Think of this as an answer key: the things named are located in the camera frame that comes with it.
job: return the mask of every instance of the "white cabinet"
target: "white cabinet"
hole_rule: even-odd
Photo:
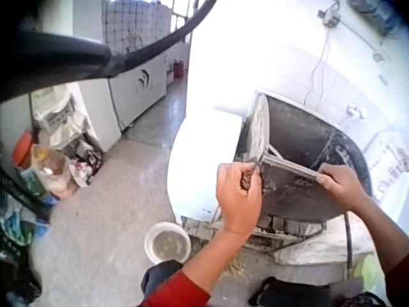
[[[110,80],[121,129],[166,95],[165,55]]]

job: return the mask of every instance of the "red gas cylinder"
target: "red gas cylinder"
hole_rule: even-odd
[[[183,67],[183,61],[175,61],[173,63],[173,76],[175,79],[179,78],[183,78],[183,76],[185,75],[185,69]]]

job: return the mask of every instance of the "forearm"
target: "forearm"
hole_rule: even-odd
[[[367,226],[383,271],[389,272],[409,253],[409,238],[376,203],[367,197],[353,210]]]
[[[216,236],[182,269],[204,291],[210,293],[229,259],[244,245],[246,236],[219,230]]]

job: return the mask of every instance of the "metal plate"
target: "metal plate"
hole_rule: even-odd
[[[324,222],[343,214],[344,210],[315,181],[317,174],[265,153],[263,212],[310,223]]]

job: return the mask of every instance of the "person's left hand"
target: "person's left hand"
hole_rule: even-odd
[[[242,175],[252,171],[249,191],[241,188]],[[222,209],[224,228],[249,236],[261,210],[261,178],[254,163],[221,164],[217,172],[216,198]]]

